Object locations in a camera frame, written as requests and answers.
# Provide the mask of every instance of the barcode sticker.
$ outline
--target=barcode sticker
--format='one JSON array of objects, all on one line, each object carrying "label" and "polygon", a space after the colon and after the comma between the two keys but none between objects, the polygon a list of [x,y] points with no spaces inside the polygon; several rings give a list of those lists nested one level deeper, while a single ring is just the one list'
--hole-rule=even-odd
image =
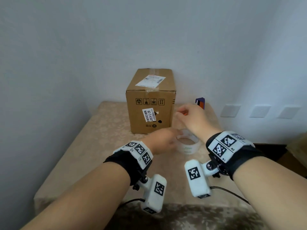
[{"label": "barcode sticker", "polygon": [[164,79],[165,77],[160,77],[156,75],[148,75],[143,80],[141,80],[139,83],[137,83],[135,86],[156,88]]},{"label": "barcode sticker", "polygon": [[146,122],[156,121],[156,116],[154,114],[153,108],[142,109],[142,112],[143,112]]}]

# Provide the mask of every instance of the wall switch plate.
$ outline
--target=wall switch plate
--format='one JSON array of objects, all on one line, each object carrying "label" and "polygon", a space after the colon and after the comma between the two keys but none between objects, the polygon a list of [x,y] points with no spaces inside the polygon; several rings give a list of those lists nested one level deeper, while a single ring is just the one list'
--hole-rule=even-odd
[{"label": "wall switch plate", "polygon": [[277,118],[292,119],[300,108],[301,108],[300,106],[285,106]]},{"label": "wall switch plate", "polygon": [[236,117],[241,105],[225,105],[221,117]]},{"label": "wall switch plate", "polygon": [[250,118],[264,118],[269,112],[271,105],[255,105]]}]

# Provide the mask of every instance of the tape roll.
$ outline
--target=tape roll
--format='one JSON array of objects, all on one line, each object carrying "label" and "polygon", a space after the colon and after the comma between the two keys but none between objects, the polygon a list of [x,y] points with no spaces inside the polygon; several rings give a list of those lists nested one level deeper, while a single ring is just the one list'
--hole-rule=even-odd
[{"label": "tape roll", "polygon": [[182,129],[183,135],[177,136],[177,139],[180,138],[188,138],[194,142],[194,144],[184,144],[181,143],[180,141],[178,142],[178,151],[182,152],[183,154],[194,154],[198,151],[201,141],[188,129]]}]

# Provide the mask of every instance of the person's right hand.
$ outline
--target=person's right hand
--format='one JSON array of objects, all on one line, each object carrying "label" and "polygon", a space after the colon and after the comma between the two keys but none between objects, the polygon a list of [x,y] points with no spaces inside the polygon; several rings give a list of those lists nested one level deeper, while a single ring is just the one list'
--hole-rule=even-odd
[{"label": "person's right hand", "polygon": [[221,129],[212,126],[205,115],[205,111],[196,104],[182,105],[178,108],[175,116],[204,143],[214,134],[222,132]]}]

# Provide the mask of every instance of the black cable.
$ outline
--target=black cable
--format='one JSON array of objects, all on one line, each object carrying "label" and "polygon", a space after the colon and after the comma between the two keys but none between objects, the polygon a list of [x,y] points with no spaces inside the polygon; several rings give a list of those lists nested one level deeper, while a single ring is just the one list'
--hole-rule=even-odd
[{"label": "black cable", "polygon": [[133,201],[145,202],[145,200],[144,200],[143,198],[135,198],[135,199],[129,200],[129,201],[127,201],[127,202],[125,202],[125,203],[119,205],[117,209],[120,209],[121,207],[123,207],[123,206],[125,206],[126,204],[131,203],[131,202],[133,202]]},{"label": "black cable", "polygon": [[246,202],[247,204],[249,204],[249,202],[248,202],[246,199],[242,198],[241,196],[238,196],[237,194],[231,192],[231,191],[228,190],[228,189],[225,189],[225,188],[222,188],[222,187],[219,187],[219,186],[210,186],[210,189],[222,189],[222,190],[224,190],[224,191],[227,191],[227,192],[233,194],[234,196],[238,197],[239,199],[241,199],[241,200],[243,200],[244,202]]}]

